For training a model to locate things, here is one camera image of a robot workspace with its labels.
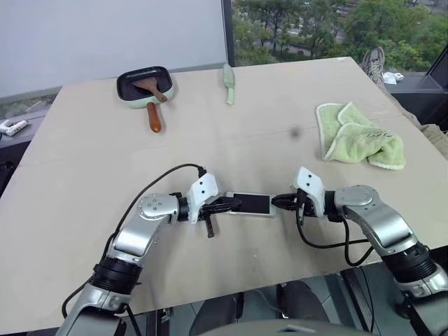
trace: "beige tabletop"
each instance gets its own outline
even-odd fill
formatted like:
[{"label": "beige tabletop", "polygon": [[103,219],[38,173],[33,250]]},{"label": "beige tabletop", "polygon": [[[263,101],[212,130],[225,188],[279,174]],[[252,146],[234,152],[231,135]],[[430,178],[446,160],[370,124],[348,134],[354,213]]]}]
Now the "beige tabletop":
[{"label": "beige tabletop", "polygon": [[[169,168],[204,165],[222,192],[290,192],[305,166],[327,189],[376,188],[431,248],[448,242],[447,161],[350,58],[236,68],[235,104],[225,104],[221,71],[172,75],[176,95],[159,107],[164,131],[146,111],[127,108],[114,80],[63,87],[0,200],[0,334],[60,325],[63,299],[92,273],[106,238],[139,190]],[[353,102],[399,134],[406,167],[324,162],[315,108]],[[298,128],[298,136],[291,130]],[[191,168],[169,175],[156,193],[185,192]],[[300,240],[291,212],[274,219],[216,217],[162,231],[133,293],[134,312],[170,307],[347,268],[343,250]],[[352,237],[362,237],[350,223]],[[343,240],[339,223],[308,220],[319,243]],[[351,247],[359,258],[367,244]],[[373,253],[367,263],[376,262]]]}]

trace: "green cloth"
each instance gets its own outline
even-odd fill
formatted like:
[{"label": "green cloth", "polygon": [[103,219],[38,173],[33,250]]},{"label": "green cloth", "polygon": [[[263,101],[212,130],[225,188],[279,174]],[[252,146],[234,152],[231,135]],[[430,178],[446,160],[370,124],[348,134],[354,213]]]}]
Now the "green cloth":
[{"label": "green cloth", "polygon": [[399,170],[405,166],[401,138],[376,126],[353,103],[323,104],[316,114],[324,160],[354,163],[367,158],[381,168]]}]

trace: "sneaker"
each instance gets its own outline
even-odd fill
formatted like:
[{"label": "sneaker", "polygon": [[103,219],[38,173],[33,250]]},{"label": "sneaker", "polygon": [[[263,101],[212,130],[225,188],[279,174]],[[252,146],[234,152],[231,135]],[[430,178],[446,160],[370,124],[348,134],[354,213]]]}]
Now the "sneaker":
[{"label": "sneaker", "polygon": [[362,68],[375,84],[384,84],[384,50],[381,47],[371,49],[364,54]]}]

